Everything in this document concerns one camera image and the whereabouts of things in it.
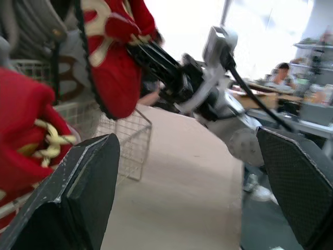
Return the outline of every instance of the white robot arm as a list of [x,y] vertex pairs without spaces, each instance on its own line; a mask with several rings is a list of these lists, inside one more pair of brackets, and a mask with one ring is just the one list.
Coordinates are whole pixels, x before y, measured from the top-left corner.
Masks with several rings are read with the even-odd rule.
[[205,81],[202,91],[195,93],[193,98],[186,103],[178,105],[178,108],[182,112],[195,110],[216,88],[217,98],[212,104],[212,108],[219,118],[212,121],[199,114],[198,120],[226,144],[229,152],[235,158],[259,167],[264,165],[264,162],[255,130],[261,124],[256,119],[247,116],[242,105],[226,91],[228,80],[225,77],[226,70],[220,60],[224,48],[229,47],[232,52],[236,44],[237,35],[234,32],[221,27],[211,28],[203,51],[207,67],[204,71]]
[[161,96],[166,101],[183,114],[194,111],[201,124],[219,137],[234,157],[259,167],[264,162],[255,131],[261,124],[247,116],[242,105],[226,91],[226,72],[230,70],[240,86],[273,119],[288,130],[291,128],[268,110],[238,75],[232,57],[236,44],[234,32],[212,27],[203,51],[204,70],[188,55],[183,58],[184,65],[179,65],[154,44],[129,47],[128,51],[143,68],[164,82],[166,88]]

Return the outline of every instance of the metal shelf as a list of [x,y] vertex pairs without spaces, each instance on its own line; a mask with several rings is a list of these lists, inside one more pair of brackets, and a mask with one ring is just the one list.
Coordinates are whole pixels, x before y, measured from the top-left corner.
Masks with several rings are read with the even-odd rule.
[[[307,68],[307,69],[311,69],[310,66],[308,65],[302,65],[302,64],[289,64],[290,66],[294,66],[294,67],[300,67],[300,68]],[[322,71],[330,71],[333,72],[333,68],[331,69],[327,69],[327,68],[321,68]]]
[[313,49],[313,48],[327,48],[327,49],[333,49],[333,46],[331,45],[317,45],[317,44],[300,44],[300,43],[296,43],[294,44],[295,47],[297,48],[303,48],[303,49]]

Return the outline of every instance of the beige tabletop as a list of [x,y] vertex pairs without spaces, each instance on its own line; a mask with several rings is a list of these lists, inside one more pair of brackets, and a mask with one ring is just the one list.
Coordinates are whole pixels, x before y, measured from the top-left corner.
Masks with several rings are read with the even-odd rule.
[[241,162],[195,119],[139,107],[153,124],[141,182],[119,185],[102,250],[239,249]]

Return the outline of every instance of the red cloth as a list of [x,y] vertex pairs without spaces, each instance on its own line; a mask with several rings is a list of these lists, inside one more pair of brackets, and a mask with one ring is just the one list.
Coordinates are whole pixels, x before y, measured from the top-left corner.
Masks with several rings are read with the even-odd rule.
[[[36,127],[41,119],[52,124],[59,135],[71,134],[66,122],[52,108],[53,90],[24,75],[0,68],[0,190],[6,196],[0,199],[0,207],[33,190],[32,185],[41,182],[53,172],[42,168],[40,160],[31,157],[34,152],[18,150],[27,145],[36,149],[45,147],[46,131]],[[71,145],[61,147],[60,155],[51,161],[58,164]],[[0,219],[0,231],[12,220],[15,213]]]
[[126,44],[133,37],[153,35],[154,18],[143,0],[90,0],[81,7],[97,93],[108,113],[127,117],[139,99],[141,68]]

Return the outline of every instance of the metal wire mesh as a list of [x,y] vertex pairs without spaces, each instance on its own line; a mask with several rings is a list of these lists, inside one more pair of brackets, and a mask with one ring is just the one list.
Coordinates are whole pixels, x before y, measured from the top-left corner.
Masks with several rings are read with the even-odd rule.
[[31,77],[34,80],[53,86],[51,65],[38,60],[11,60],[11,64],[18,72]]
[[149,152],[151,122],[138,110],[126,119],[108,119],[95,101],[68,103],[55,109],[75,128],[82,140],[115,133],[120,141],[120,162],[117,184],[125,178],[139,181]]

